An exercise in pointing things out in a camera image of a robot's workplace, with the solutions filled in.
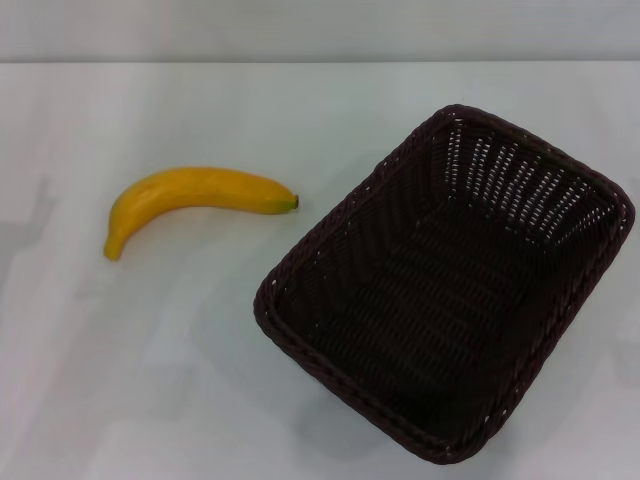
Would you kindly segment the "yellow banana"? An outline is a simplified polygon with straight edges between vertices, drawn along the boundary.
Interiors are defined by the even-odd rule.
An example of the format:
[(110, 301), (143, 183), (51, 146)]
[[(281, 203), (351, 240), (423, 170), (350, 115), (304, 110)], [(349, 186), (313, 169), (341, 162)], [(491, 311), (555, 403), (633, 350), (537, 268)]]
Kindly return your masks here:
[(117, 261), (127, 241), (167, 212), (192, 207), (284, 214), (299, 196), (259, 175), (219, 167), (181, 167), (151, 174), (125, 189), (111, 207), (103, 254)]

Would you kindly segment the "dark brown woven basket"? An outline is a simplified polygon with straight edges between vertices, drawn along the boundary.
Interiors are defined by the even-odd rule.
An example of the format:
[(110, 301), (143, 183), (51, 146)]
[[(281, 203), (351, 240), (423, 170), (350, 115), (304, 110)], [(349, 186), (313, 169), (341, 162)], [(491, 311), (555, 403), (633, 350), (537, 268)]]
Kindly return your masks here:
[(369, 422), (454, 464), (502, 428), (634, 220), (604, 175), (450, 105), (271, 270), (254, 314)]

